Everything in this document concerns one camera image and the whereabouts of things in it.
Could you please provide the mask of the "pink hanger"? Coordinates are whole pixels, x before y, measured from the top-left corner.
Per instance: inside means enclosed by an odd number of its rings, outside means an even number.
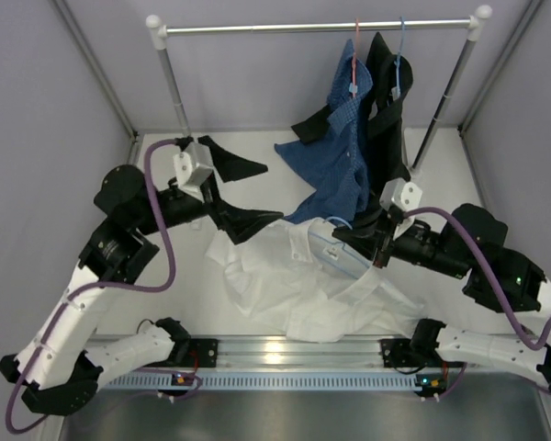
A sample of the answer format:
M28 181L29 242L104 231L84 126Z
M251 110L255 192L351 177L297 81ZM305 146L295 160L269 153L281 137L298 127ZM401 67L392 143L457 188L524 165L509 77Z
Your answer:
M354 51L352 56L352 76L351 76L351 84L350 84L350 93L352 98L356 98L357 91L358 91L358 85L357 85L357 49L359 46L359 33L360 33L360 21L357 17L354 21Z

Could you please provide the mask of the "black shirt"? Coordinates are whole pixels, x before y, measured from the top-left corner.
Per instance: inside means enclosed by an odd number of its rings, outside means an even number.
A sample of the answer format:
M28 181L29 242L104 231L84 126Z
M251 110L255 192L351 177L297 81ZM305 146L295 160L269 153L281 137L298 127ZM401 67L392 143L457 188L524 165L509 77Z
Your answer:
M395 58L396 53L391 51L382 35L377 33L371 41L365 60L357 59L371 74L373 87L360 106L362 134L365 136L363 155L369 173L369 200L366 208L357 213L354 219L374 210L388 181L399 177L410 179L410 173L402 161L401 135L403 102L413 85L413 73L409 61L402 55L401 96L394 101L391 91L395 85ZM303 120L308 122L304 131L308 133L309 141L324 132L317 115L322 109L323 107Z

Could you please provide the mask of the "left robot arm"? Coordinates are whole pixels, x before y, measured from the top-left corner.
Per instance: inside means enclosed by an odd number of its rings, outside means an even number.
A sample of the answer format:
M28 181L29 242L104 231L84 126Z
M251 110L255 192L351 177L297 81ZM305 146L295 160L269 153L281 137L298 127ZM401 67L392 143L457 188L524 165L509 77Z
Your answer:
M41 417L68 416L125 374L185 363L191 337L171 318L112 344L87 343L120 292L157 294L173 285L171 228L209 218L240 244L279 220L278 211L240 209L219 192L219 183L267 170L208 136L158 141L145 151L142 166L111 170L94 199L105 218L79 254L57 306L24 349L0 360L12 399Z

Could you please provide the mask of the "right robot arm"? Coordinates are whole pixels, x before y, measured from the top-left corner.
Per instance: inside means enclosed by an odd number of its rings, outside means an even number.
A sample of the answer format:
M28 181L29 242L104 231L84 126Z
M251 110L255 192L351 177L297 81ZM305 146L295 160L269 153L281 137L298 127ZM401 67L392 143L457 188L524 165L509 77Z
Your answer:
M551 394L551 280L526 255L505 247L507 232L486 209L466 203L453 212L382 209L332 235L377 268L395 258L464 281L463 294L505 317L513 330L480 334L421 318L406 338L415 362L493 367Z

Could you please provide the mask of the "light blue hanger with black shirt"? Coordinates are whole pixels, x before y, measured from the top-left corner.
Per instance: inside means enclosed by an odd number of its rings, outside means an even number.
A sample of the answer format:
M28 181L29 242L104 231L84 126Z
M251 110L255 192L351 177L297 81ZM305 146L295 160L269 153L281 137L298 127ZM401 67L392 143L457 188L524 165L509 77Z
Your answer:
M398 100L401 96L401 80L400 80L400 70L401 70L401 60L402 60L402 52L403 52L403 46L405 42L405 36L406 36L406 23L404 17L400 18L400 42L399 42L399 48L396 53L396 58L394 61L395 65L395 85L392 88L392 99L394 101Z

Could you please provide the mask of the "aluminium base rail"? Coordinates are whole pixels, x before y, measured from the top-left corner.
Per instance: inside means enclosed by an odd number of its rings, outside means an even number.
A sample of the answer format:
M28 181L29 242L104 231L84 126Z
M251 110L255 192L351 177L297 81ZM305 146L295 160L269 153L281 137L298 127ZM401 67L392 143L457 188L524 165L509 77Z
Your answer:
M223 339L194 338L180 363L190 367L256 370L319 368L439 368L460 363L517 374L543 365L547 350L533 351L512 337L475 335L466 332L447 335L435 349L410 347L399 338L373 335L344 338L336 343L317 344L287 340L282 336L227 336Z

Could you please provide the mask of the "aluminium frame post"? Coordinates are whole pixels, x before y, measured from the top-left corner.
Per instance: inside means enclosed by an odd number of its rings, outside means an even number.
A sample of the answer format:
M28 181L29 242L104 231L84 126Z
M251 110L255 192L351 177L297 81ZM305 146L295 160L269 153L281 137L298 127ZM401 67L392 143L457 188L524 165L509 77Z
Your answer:
M551 1L528 11L463 139L481 201L551 278Z
M128 137L129 147L127 149L124 163L134 164L135 154L138 151L140 134L131 122L128 112L122 105L114 86L110 82L105 69L98 60L92 45L84 34L84 31L77 21L72 9L68 5L68 2L64 0L50 0L49 4L58 19L62 22L62 25L71 38L74 47L79 51L84 65L96 82L96 86L99 89L100 94L107 101L118 123Z

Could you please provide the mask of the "white clothes rack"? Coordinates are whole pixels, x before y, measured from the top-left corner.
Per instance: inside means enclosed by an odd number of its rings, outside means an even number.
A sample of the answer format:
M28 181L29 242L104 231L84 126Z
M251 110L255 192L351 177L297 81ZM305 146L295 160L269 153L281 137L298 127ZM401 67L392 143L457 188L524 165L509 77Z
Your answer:
M493 1L148 1L139 22L157 15L168 27L229 27L471 18ZM486 28L493 24L494 16ZM472 52L478 57L481 40ZM455 67L466 29L408 29L403 54L414 72L404 108L406 127L426 129ZM324 105L349 32L233 32L169 37L167 50L192 129L285 129ZM178 128L151 40L157 73L146 97L143 129Z

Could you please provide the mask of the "right aluminium frame post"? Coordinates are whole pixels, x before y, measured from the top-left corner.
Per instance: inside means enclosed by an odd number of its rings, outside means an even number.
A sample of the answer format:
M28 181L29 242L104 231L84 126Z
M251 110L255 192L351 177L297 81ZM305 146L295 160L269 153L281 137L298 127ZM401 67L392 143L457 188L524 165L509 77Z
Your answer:
M463 139L481 201L551 278L551 1L528 11Z

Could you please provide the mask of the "white shirt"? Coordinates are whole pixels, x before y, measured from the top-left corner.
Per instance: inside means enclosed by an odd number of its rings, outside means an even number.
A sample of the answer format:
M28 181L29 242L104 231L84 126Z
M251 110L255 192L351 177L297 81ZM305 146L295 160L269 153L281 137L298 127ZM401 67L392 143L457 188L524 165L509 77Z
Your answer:
M336 342L370 325L385 334L411 336L423 304L366 258L371 266L358 279L327 272L309 249L312 220L277 220L241 244L217 232L207 256L220 266L230 302L243 316L292 340Z

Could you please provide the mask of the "blue checked shirt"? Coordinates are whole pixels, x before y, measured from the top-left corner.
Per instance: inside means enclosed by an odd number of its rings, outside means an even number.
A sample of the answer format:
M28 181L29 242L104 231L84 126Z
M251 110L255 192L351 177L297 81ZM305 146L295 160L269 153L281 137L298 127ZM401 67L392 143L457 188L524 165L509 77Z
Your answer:
M357 60L358 91L352 98L353 51L353 42L347 40L326 105L317 114L324 132L309 141L304 131L308 122L303 121L293 129L296 141L275 146L275 152L288 167L314 189L286 216L291 223L330 217L352 221L368 204L370 184L363 155L365 136L360 106L371 91L373 80L365 65Z

